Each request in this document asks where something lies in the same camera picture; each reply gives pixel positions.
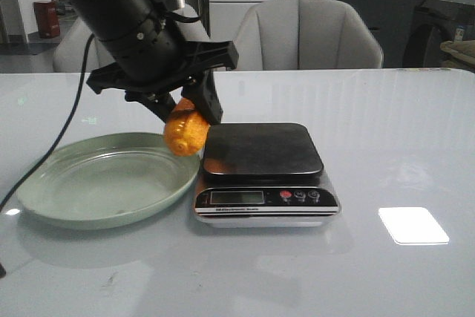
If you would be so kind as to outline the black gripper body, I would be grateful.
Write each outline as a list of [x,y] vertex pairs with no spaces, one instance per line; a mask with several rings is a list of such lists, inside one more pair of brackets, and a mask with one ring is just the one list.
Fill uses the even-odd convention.
[[231,41],[123,39],[102,44],[114,62],[92,71],[87,84],[96,94],[109,88],[124,90],[129,102],[153,102],[200,73],[238,63],[238,50]]

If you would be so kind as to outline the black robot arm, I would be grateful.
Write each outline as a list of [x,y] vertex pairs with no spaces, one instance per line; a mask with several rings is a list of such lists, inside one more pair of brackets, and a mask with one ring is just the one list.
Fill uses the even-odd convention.
[[121,89],[166,121],[175,107],[170,93],[180,88],[209,124],[220,123],[212,71],[236,68],[233,42],[199,41],[200,17],[169,9],[168,0],[68,1],[114,60],[88,77],[96,94]]

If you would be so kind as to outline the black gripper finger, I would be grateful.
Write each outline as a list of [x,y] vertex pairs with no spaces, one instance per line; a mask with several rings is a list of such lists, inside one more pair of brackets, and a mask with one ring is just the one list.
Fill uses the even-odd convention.
[[221,123],[223,109],[217,95],[214,72],[207,70],[193,76],[182,89],[182,97],[189,99],[210,125]]
[[162,122],[167,122],[176,106],[171,94],[143,94],[143,105],[155,114]]

